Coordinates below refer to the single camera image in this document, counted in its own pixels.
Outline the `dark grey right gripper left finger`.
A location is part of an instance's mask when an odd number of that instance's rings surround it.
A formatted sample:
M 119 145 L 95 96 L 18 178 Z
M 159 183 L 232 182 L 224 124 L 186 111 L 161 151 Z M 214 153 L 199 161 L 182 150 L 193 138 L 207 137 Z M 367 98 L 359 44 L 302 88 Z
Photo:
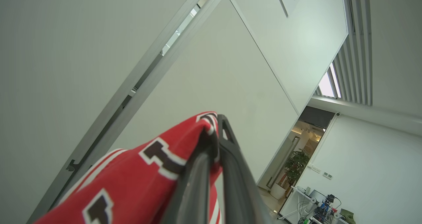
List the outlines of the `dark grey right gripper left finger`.
M 218 139 L 202 131 L 177 180 L 161 224 L 208 224 L 210 175 L 218 153 Z

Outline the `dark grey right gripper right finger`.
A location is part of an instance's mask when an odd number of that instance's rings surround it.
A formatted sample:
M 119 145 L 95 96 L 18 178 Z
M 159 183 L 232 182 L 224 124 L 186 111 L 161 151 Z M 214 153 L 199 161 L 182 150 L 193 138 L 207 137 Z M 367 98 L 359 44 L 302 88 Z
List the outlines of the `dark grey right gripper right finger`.
M 217 119 L 226 224 L 271 224 L 269 210 L 259 194 L 228 118 L 218 114 Z

